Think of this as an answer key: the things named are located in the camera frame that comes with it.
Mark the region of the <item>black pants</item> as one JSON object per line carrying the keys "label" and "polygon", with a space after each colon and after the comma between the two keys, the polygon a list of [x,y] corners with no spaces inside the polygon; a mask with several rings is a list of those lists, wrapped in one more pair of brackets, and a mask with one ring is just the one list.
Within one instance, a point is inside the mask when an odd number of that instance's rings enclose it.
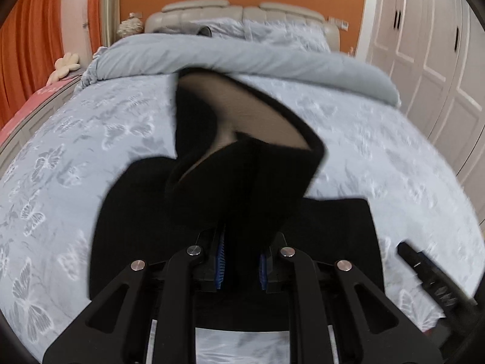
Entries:
{"label": "black pants", "polygon": [[132,261],[167,261],[197,244],[216,259],[216,284],[198,301],[201,328],[284,329],[284,306],[267,292],[262,275],[278,233],[314,261],[350,261],[383,287],[367,201],[306,195],[326,148],[298,115],[254,87],[202,68],[178,74],[174,106],[175,157],[130,163],[100,207],[91,298]]}

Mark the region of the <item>butterfly print bed sheet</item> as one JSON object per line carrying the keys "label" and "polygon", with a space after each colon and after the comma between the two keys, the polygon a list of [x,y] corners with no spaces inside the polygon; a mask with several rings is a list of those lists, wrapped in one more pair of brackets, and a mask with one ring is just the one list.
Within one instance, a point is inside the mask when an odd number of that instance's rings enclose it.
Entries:
{"label": "butterfly print bed sheet", "polygon": [[[110,184],[130,162],[174,156],[171,76],[89,86],[23,146],[1,179],[1,310],[36,358],[87,306],[90,242]],[[474,208],[454,170],[396,108],[339,89],[250,76],[329,151],[309,195],[365,197],[386,294],[421,330],[441,312],[395,253],[409,240],[468,294],[484,272]]]}

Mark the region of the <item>pink topped side cabinet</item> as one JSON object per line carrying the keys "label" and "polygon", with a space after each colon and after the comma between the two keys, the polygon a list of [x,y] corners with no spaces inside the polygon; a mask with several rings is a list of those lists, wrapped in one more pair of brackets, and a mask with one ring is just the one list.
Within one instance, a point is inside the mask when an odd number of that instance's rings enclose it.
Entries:
{"label": "pink topped side cabinet", "polygon": [[38,129],[70,100],[80,79],[69,77],[37,90],[1,129],[1,176]]}

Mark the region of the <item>white wardrobe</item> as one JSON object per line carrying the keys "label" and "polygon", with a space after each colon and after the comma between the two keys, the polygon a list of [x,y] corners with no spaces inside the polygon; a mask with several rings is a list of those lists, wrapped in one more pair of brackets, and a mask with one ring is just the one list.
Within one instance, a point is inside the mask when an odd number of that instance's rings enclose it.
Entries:
{"label": "white wardrobe", "polygon": [[484,29],[466,0],[376,0],[367,60],[484,221]]}

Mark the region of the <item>flower shaped plush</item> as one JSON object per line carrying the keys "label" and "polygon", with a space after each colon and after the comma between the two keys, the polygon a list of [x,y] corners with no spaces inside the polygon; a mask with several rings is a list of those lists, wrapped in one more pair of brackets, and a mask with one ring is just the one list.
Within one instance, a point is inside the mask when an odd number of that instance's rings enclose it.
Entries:
{"label": "flower shaped plush", "polygon": [[71,72],[76,72],[81,68],[80,57],[77,53],[66,53],[54,63],[54,71],[48,77],[47,86],[66,78]]}

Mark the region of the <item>grey folded duvet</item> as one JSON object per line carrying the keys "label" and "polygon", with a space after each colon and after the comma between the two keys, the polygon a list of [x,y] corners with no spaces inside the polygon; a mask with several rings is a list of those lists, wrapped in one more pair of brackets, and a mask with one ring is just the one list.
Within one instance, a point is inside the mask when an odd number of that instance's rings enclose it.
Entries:
{"label": "grey folded duvet", "polygon": [[168,75],[188,67],[334,87],[400,106],[398,90],[386,73],[344,53],[160,33],[129,36],[105,49],[87,67],[75,91],[98,81]]}

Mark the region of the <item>butterfly print pillow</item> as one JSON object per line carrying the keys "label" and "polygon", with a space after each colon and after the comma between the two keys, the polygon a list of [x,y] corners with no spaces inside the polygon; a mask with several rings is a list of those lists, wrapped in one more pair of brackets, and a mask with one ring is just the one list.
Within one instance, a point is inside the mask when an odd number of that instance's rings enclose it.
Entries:
{"label": "butterfly print pillow", "polygon": [[162,25],[154,33],[198,35],[208,38],[240,39],[258,44],[287,47],[309,52],[335,52],[322,26],[298,22],[241,22],[229,18]]}

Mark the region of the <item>orange curtain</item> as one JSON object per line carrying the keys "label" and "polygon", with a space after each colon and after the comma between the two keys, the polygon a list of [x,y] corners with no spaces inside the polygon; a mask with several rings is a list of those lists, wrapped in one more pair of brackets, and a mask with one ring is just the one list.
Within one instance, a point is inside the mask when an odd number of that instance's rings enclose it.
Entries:
{"label": "orange curtain", "polygon": [[1,124],[6,125],[66,53],[87,67],[102,44],[101,0],[1,0]]}

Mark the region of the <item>white bedside ornament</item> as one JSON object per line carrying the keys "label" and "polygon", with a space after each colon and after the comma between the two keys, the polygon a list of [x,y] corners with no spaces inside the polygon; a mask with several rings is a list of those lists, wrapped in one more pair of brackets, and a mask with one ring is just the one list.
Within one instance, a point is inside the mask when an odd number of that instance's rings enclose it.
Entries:
{"label": "white bedside ornament", "polygon": [[117,29],[119,39],[131,35],[138,35],[144,32],[144,23],[140,12],[131,12],[127,19],[121,21]]}

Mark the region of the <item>beige padded headboard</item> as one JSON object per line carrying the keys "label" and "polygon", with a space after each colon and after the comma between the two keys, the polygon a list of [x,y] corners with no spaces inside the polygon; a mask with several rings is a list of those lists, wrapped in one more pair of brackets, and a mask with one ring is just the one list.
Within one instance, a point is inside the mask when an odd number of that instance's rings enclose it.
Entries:
{"label": "beige padded headboard", "polygon": [[164,6],[160,12],[145,20],[145,33],[153,33],[163,26],[181,25],[200,20],[230,19],[270,23],[295,23],[319,27],[332,52],[340,51],[340,32],[335,24],[329,23],[320,13],[279,2],[261,2],[258,6],[232,5],[228,0],[185,0]]}

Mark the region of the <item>wall switch panel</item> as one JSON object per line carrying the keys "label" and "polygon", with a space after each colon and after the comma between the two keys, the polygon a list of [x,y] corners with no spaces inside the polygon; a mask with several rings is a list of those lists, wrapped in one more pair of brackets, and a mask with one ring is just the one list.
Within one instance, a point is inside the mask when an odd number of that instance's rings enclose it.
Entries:
{"label": "wall switch panel", "polygon": [[334,24],[337,26],[339,29],[343,31],[348,31],[349,30],[349,22],[344,21],[342,19],[334,18],[333,16],[330,16],[328,18],[328,22],[331,24]]}

